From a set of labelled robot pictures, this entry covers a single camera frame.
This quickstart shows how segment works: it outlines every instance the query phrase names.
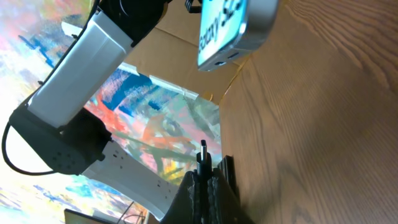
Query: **blue paint stroke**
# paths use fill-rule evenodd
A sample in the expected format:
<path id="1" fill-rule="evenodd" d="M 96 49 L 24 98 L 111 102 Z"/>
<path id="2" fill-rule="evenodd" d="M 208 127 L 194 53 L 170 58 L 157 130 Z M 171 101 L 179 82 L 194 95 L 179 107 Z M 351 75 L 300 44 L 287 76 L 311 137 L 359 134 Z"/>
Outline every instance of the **blue paint stroke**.
<path id="1" fill-rule="evenodd" d="M 25 44 L 31 48 L 32 50 L 35 50 L 37 47 L 39 47 L 39 52 L 45 57 L 45 63 L 49 65 L 50 67 L 54 68 L 53 61 L 49 56 L 47 56 L 46 52 L 48 51 L 47 48 L 40 42 L 38 41 L 35 37 L 31 38 L 31 41 L 33 41 L 33 44 L 31 44 L 25 37 L 18 35 L 18 37 L 25 42 Z"/>
<path id="2" fill-rule="evenodd" d="M 21 209 L 20 209 L 21 206 L 20 206 L 17 202 L 14 202 L 13 200 L 9 199 L 9 198 L 6 197 L 4 194 L 0 194 L 0 196 L 2 196 L 2 197 L 4 197 L 4 198 L 8 199 L 8 201 L 10 201 L 11 203 L 13 203 L 14 206 L 9 205 L 8 203 L 6 203 L 5 201 L 3 201 L 3 200 L 1 200 L 1 199 L 0 199 L 0 204 L 2 204 L 2 205 L 7 205 L 7 206 L 9 206 L 10 208 L 13 208 L 13 209 L 15 209 L 15 210 L 21 210 Z"/>
<path id="3" fill-rule="evenodd" d="M 63 205 L 68 205 L 69 207 L 71 207 L 72 209 L 81 212 L 81 210 L 76 207 L 75 205 L 71 204 L 70 202 L 65 201 L 64 199 L 58 197 L 58 196 L 53 196 L 48 190 L 44 189 L 43 187 L 39 186 L 39 185 L 33 185 L 33 187 L 35 187 L 37 190 L 39 190 L 44 197 L 47 197 L 50 199 L 51 202 L 60 202 Z"/>
<path id="4" fill-rule="evenodd" d="M 118 90 L 116 90 L 113 96 L 111 96 L 111 100 L 103 100 L 104 105 L 112 111 L 118 107 L 123 113 L 134 117 L 137 108 L 142 104 L 143 101 L 148 100 L 148 98 L 155 92 L 161 91 L 159 94 L 157 94 L 159 96 L 158 98 L 150 99 L 148 101 L 148 105 L 152 109 L 160 111 L 172 98 L 178 95 L 178 93 L 174 91 L 154 85 L 150 78 L 145 75 L 135 75 L 121 69 L 117 69 L 107 82 L 117 80 L 118 78 L 121 78 L 122 75 L 128 75 L 128 77 L 123 81 L 122 85 Z M 132 90 L 137 90 L 134 92 L 137 95 L 129 95 Z M 127 97 L 129 97 L 129 101 L 121 105 L 122 101 Z"/>
<path id="5" fill-rule="evenodd" d="M 15 210 L 15 211 L 23 212 L 23 210 L 20 209 L 21 206 L 18 205 L 19 208 L 13 207 L 12 205 L 9 205 L 7 202 L 5 202 L 5 201 L 3 201 L 1 199 L 0 199 L 0 205 L 2 205 L 2 207 L 6 207 L 8 209 L 12 209 L 12 210 Z"/>
<path id="6" fill-rule="evenodd" d="M 81 186 L 66 187 L 66 190 L 78 194 L 81 197 L 93 197 L 91 190 L 88 185 L 83 184 Z"/>

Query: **wire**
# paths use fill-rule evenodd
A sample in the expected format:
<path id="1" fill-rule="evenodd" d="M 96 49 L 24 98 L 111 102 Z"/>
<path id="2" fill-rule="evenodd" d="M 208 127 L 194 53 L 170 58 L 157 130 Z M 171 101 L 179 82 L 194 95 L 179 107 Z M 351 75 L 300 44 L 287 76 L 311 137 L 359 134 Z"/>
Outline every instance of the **wire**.
<path id="1" fill-rule="evenodd" d="M 141 223 L 145 220 L 145 216 L 143 216 L 142 212 L 140 212 L 139 215 L 128 215 L 128 216 L 124 217 L 123 218 L 124 224 L 127 224 L 126 223 L 126 219 L 129 218 L 129 217 L 138 217 L 138 219 L 136 221 L 136 224 L 138 224 L 138 221 L 139 221 L 140 218 L 141 218 Z"/>
<path id="2" fill-rule="evenodd" d="M 133 204 L 134 204 L 134 201 L 132 201 L 131 204 L 127 207 L 127 209 L 125 209 L 125 211 L 123 212 L 122 216 L 120 216 L 120 218 L 116 224 L 119 224 L 119 222 L 122 220 L 123 216 L 127 213 L 128 210 L 130 210 L 130 207 Z"/>
<path id="3" fill-rule="evenodd" d="M 4 159 L 4 162 L 14 171 L 20 173 L 20 174 L 25 174 L 25 175 L 31 175 L 31 176 L 39 176 L 39 175 L 48 175 L 48 174 L 54 174 L 56 173 L 55 171 L 48 171 L 48 172 L 28 172 L 24 171 L 18 167 L 16 167 L 8 158 L 7 156 L 7 150 L 6 150 L 6 142 L 7 142 L 7 135 L 8 131 L 10 130 L 10 123 L 6 124 L 6 128 L 4 129 L 4 133 L 2 134 L 2 139 L 1 139 L 1 152 L 2 152 L 2 158 Z"/>
<path id="4" fill-rule="evenodd" d="M 80 37 L 83 35 L 84 31 L 87 28 L 88 22 L 90 21 L 90 19 L 94 16 L 98 6 L 100 4 L 100 0 L 95 0 L 93 3 L 93 7 L 91 8 L 90 13 L 88 14 L 88 19 L 86 21 L 86 24 L 84 25 L 84 27 L 82 28 L 81 32 L 79 33 L 79 35 L 75 38 L 75 40 L 72 42 L 72 44 L 69 46 L 69 48 L 67 49 L 67 51 L 62 55 L 62 57 L 60 58 L 60 60 L 58 61 L 58 63 L 55 65 L 55 67 L 53 68 L 53 70 L 50 72 L 50 74 L 47 76 L 47 78 L 44 80 L 44 82 L 40 82 L 41 86 L 44 86 L 47 81 L 51 78 L 51 76 L 54 74 L 54 72 L 56 71 L 56 69 L 60 66 L 60 64 L 62 63 L 63 59 L 65 59 L 65 57 L 69 54 L 69 52 L 71 51 L 71 49 L 75 46 L 76 42 L 80 39 Z M 8 136 L 8 132 L 10 130 L 10 123 L 8 122 L 6 124 L 6 128 L 4 128 L 4 133 L 2 135 L 2 140 L 1 140 L 1 152 L 2 152 L 2 157 L 4 159 L 4 162 L 6 162 L 6 164 L 14 171 L 20 173 L 20 174 L 24 174 L 24 175 L 31 175 L 31 176 L 39 176 L 39 175 L 48 175 L 48 174 L 55 174 L 56 172 L 53 171 L 48 171 L 48 172 L 28 172 L 28 171 L 24 171 L 18 167 L 16 167 L 8 158 L 7 155 L 7 150 L 6 150 L 6 142 L 7 142 L 7 136 Z"/>
<path id="5" fill-rule="evenodd" d="M 220 102 L 218 102 L 218 105 L 220 105 L 221 100 L 223 100 L 225 94 L 228 92 L 229 88 L 231 88 L 231 85 L 232 85 L 232 83 L 234 82 L 235 78 L 238 77 L 238 75 L 241 73 L 241 71 L 242 71 L 244 65 L 245 65 L 246 62 L 248 62 L 248 60 L 250 59 L 250 56 L 251 56 L 251 55 L 246 56 L 246 58 L 244 58 L 242 64 L 241 64 L 241 65 L 239 66 L 239 68 L 236 70 L 236 73 L 235 73 L 234 77 L 232 77 L 232 80 L 229 82 L 228 87 L 226 88 L 226 90 L 225 90 L 223 96 L 222 96 L 221 99 L 220 99 Z"/>

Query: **black connector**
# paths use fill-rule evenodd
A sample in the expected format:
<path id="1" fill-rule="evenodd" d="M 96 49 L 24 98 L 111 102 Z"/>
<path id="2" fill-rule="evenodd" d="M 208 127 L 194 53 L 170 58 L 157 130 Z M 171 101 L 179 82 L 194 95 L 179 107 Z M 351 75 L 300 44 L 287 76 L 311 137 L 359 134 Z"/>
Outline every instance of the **black connector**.
<path id="1" fill-rule="evenodd" d="M 156 26 L 171 0 L 102 0 L 99 8 L 136 46 Z"/>
<path id="2" fill-rule="evenodd" d="M 186 0 L 185 1 L 185 7 L 187 8 L 189 13 L 201 13 L 201 6 L 192 6 L 193 0 Z"/>

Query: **black cable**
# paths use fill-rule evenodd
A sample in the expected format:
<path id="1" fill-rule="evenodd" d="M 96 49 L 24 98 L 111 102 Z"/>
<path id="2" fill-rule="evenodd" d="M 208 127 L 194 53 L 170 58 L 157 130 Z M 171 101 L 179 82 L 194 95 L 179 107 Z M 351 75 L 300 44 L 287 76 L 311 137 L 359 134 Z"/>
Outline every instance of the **black cable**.
<path id="1" fill-rule="evenodd" d="M 4 159 L 4 162 L 14 171 L 20 173 L 20 174 L 25 174 L 25 175 L 32 175 L 32 176 L 38 176 L 38 175 L 48 175 L 48 174 L 54 174 L 56 173 L 55 171 L 48 171 L 48 172 L 28 172 L 21 170 L 20 168 L 16 167 L 8 158 L 7 156 L 7 150 L 6 150 L 6 142 L 7 142 L 7 135 L 8 131 L 10 130 L 10 123 L 6 124 L 6 128 L 4 129 L 4 133 L 2 134 L 2 140 L 1 140 L 1 152 L 2 152 L 2 158 Z"/>
<path id="2" fill-rule="evenodd" d="M 122 220 L 123 216 L 128 212 L 128 210 L 130 209 L 131 205 L 134 204 L 134 201 L 131 202 L 131 204 L 127 207 L 127 209 L 125 209 L 125 211 L 123 212 L 123 214 L 120 216 L 118 222 L 116 224 L 119 224 L 119 222 Z"/>
<path id="3" fill-rule="evenodd" d="M 126 219 L 129 218 L 129 217 L 138 217 L 138 219 L 137 219 L 137 221 L 136 221 L 136 224 L 138 224 L 138 221 L 139 221 L 140 218 L 142 218 L 141 222 L 143 222 L 143 221 L 145 220 L 145 216 L 143 216 L 143 215 L 142 215 L 142 212 L 140 212 L 139 215 L 128 215 L 128 216 L 124 217 L 124 218 L 123 218 L 124 224 L 127 224 L 127 223 L 126 223 Z"/>
<path id="4" fill-rule="evenodd" d="M 90 19 L 94 16 L 98 6 L 100 4 L 100 0 L 95 0 L 93 7 L 91 8 L 90 13 L 88 14 L 88 19 L 86 24 L 84 25 L 84 27 L 82 28 L 81 32 L 79 33 L 79 35 L 75 38 L 75 40 L 72 42 L 72 44 L 69 46 L 69 48 L 67 49 L 67 51 L 62 55 L 62 57 L 60 58 L 60 60 L 58 61 L 58 63 L 55 65 L 55 67 L 53 68 L 53 70 L 50 72 L 50 74 L 47 76 L 47 78 L 44 80 L 44 82 L 41 82 L 41 86 L 45 85 L 45 83 L 47 83 L 47 81 L 51 78 L 51 76 L 54 74 L 54 72 L 56 71 L 56 69 L 59 67 L 59 65 L 62 63 L 63 59 L 65 59 L 65 57 L 69 54 L 69 52 L 71 51 L 71 49 L 75 46 L 76 42 L 80 39 L 80 37 L 83 35 L 84 31 L 87 28 L 88 22 L 90 21 Z M 24 171 L 18 167 L 16 167 L 8 158 L 7 155 L 7 150 L 6 150 L 6 142 L 7 142 L 7 135 L 8 132 L 10 130 L 10 123 L 6 124 L 6 128 L 4 129 L 4 133 L 2 135 L 2 140 L 1 140 L 1 152 L 2 152 L 2 157 L 4 159 L 4 162 L 6 162 L 6 164 L 14 171 L 20 173 L 20 174 L 25 174 L 25 175 L 32 175 L 32 176 L 38 176 L 38 175 L 48 175 L 48 174 L 54 174 L 56 173 L 55 171 L 48 171 L 48 172 L 28 172 L 28 171 Z"/>

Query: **smartphone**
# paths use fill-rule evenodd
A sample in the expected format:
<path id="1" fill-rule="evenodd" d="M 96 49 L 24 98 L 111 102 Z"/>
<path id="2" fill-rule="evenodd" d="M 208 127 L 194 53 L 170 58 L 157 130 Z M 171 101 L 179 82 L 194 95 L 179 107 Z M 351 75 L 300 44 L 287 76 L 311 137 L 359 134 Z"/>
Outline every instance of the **smartphone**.
<path id="1" fill-rule="evenodd" d="M 203 0 L 198 68 L 212 71 L 257 50 L 267 39 L 278 0 Z"/>

